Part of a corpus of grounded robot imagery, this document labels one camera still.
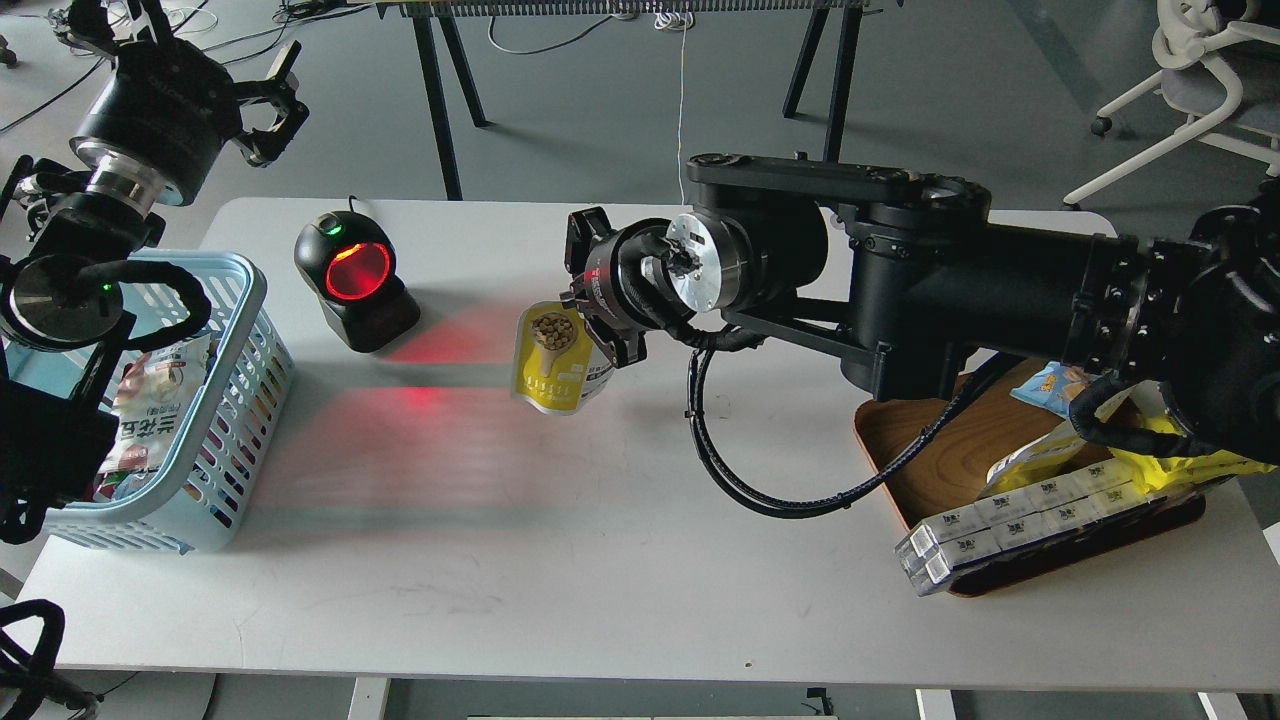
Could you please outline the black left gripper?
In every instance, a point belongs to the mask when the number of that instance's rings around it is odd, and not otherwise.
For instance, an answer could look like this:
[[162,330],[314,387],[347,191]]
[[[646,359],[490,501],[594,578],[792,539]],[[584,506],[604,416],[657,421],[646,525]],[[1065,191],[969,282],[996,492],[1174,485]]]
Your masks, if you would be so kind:
[[[159,201],[191,205],[224,145],[233,141],[251,167],[269,167],[287,149],[308,108],[296,96],[292,68],[302,46],[289,41],[264,79],[237,81],[193,44],[173,40],[159,1],[127,1],[131,37],[119,40],[105,1],[73,1],[51,12],[56,38],[113,61],[114,76],[72,136],[84,163],[118,151],[165,179]],[[268,129],[243,129],[241,108],[269,104]]]

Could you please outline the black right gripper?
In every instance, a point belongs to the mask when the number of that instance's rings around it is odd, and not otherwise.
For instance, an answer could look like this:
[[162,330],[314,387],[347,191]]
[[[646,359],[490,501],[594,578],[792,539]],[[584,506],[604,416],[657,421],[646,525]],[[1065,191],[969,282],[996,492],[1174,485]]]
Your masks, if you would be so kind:
[[671,250],[668,228],[664,218],[646,218],[614,229],[602,206],[568,214],[564,268],[575,282],[575,307],[614,368],[648,357],[645,333],[662,328],[663,314],[682,322],[694,315],[662,261]]

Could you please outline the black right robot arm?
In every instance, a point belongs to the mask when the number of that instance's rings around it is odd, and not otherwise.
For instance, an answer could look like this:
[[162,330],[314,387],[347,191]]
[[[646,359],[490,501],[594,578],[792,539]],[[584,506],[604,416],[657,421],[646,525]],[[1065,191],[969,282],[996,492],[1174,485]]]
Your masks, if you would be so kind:
[[613,229],[568,219],[566,306],[614,366],[663,331],[695,348],[762,337],[836,356],[878,401],[947,398],[978,348],[1156,380],[1181,436],[1073,409],[1097,445],[1277,461],[1277,184],[1185,240],[996,224],[969,181],[806,159],[701,154],[691,211]]

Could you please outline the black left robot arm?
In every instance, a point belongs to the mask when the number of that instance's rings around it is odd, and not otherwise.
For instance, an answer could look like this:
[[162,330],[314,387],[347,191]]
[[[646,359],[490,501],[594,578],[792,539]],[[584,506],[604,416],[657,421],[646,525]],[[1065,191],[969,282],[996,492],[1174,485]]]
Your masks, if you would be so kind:
[[114,74],[70,140],[72,170],[22,156],[3,188],[44,204],[27,258],[3,261],[3,334],[45,352],[92,348],[67,397],[3,374],[3,541],[23,544],[50,509],[77,501],[113,446],[118,420],[101,409],[124,351],[197,334],[211,304],[174,264],[140,260],[164,220],[154,205],[191,205],[225,143],[252,167],[275,161],[308,118],[287,44],[264,79],[236,81],[172,28],[157,1],[127,5],[118,38],[101,1],[74,1],[67,41],[111,60]]

